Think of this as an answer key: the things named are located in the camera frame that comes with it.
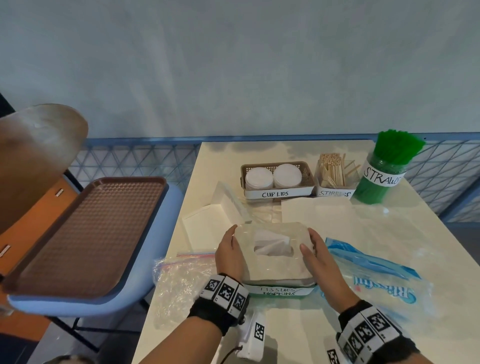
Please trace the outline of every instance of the textured tray surface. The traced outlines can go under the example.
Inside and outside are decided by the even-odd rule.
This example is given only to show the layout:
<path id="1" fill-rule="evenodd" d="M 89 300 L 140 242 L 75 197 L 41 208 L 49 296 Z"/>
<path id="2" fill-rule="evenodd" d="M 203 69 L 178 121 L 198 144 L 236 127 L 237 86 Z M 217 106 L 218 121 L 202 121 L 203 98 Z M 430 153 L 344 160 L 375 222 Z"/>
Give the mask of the textured tray surface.
<path id="1" fill-rule="evenodd" d="M 119 282 L 166 180 L 92 182 L 5 279 L 9 293 L 96 298 Z"/>

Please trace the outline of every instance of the tabletop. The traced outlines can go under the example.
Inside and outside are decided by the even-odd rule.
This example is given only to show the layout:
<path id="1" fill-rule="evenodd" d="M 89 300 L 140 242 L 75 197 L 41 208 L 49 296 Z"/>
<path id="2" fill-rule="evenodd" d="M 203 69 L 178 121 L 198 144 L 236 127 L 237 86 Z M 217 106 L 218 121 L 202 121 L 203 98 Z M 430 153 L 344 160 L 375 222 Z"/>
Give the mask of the tabletop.
<path id="1" fill-rule="evenodd" d="M 362 164 L 373 146 L 370 140 L 203 143 L 167 256 L 174 257 L 179 251 L 189 250 L 181 217 L 208 205 L 218 181 L 228 183 L 238 196 L 243 196 L 240 185 L 241 165 L 303 160 L 314 171 L 321 153 L 346 153 L 346 159 L 354 159 Z M 352 203 L 357 214 L 375 216 L 379 224 L 382 219 L 391 219 L 379 214 L 378 207 L 362 205 L 353 200 Z M 413 266 L 433 283 L 434 299 L 439 306 L 438 319 L 432 326 L 434 329 L 416 330 L 414 335 L 412 333 L 417 346 L 435 364 L 476 362 L 480 356 L 480 315 L 477 308 L 480 302 L 480 266 L 406 180 L 402 180 L 387 195 L 381 208 L 388 210 L 388 216 L 393 216 L 395 223 L 408 222 L 405 225 L 405 236 L 412 235 L 409 232 L 411 229 L 421 233 L 442 258 L 441 264 L 438 264 L 441 269 L 433 269 L 429 264 Z M 395 248 L 402 249 L 402 246 L 398 244 Z M 153 307 L 156 298 L 157 295 L 154 294 L 152 309 L 147 314 L 133 364 L 139 363 L 170 333 L 170 330 L 157 330 L 154 326 L 156 312 Z M 283 299 L 281 304 L 267 310 L 262 363 L 328 363 L 323 340 L 335 333 L 329 323 L 332 318 L 327 310 L 305 302 Z M 212 362 L 221 361 L 233 345 L 235 342 L 231 342 L 227 335 Z M 236 357 L 229 358 L 228 363 L 236 363 Z"/>

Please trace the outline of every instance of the hand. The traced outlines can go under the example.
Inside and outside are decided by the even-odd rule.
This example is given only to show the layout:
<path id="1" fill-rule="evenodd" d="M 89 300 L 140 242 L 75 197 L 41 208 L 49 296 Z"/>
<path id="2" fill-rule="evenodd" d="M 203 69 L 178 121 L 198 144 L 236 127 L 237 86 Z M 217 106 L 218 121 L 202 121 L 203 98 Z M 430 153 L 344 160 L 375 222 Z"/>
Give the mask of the hand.
<path id="1" fill-rule="evenodd" d="M 339 314 L 354 306 L 360 300 L 343 279 L 340 268 L 327 249 L 322 237 L 308 228 L 310 240 L 315 254 L 305 245 L 300 245 L 300 251 L 305 258 L 307 268 L 325 293 L 329 305 Z"/>
<path id="2" fill-rule="evenodd" d="M 225 232 L 215 252 L 215 264 L 217 273 L 225 273 L 241 282 L 245 259 L 237 238 L 233 236 L 236 228 L 237 225 L 233 225 Z"/>

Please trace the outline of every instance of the white device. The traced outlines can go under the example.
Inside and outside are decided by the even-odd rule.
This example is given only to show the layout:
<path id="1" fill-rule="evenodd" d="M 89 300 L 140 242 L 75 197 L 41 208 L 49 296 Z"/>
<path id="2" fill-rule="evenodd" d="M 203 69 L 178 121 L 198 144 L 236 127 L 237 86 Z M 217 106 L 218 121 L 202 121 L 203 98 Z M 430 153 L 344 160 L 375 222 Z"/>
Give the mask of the white device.
<path id="1" fill-rule="evenodd" d="M 237 357 L 254 362 L 262 360 L 266 336 L 265 324 L 264 311 L 247 310 L 245 322 L 237 326 L 239 331 L 237 346 L 242 346 L 242 349 L 237 352 Z"/>

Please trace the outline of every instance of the blue chair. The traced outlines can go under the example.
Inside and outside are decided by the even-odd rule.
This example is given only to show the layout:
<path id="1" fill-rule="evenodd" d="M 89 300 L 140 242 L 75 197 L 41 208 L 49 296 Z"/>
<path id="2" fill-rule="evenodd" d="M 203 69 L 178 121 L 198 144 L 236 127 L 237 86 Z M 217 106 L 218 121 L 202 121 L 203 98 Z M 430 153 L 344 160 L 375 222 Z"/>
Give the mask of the blue chair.
<path id="1" fill-rule="evenodd" d="M 153 288 L 153 264 L 157 259 L 165 257 L 170 239 L 177 223 L 177 217 L 183 202 L 183 194 L 177 186 L 169 185 L 164 199 L 153 219 L 148 233 L 138 247 L 137 256 L 131 264 L 128 276 L 108 295 L 93 300 L 76 300 L 58 297 L 37 297 L 9 295 L 12 307 L 29 314 L 44 315 L 61 329 L 68 332 L 91 350 L 99 348 L 80 335 L 77 330 L 95 332 L 137 333 L 128 330 L 111 330 L 100 328 L 82 328 L 77 323 L 80 317 L 108 315 L 139 302 L 148 311 L 149 305 L 144 297 Z M 76 317 L 70 327 L 58 317 Z"/>

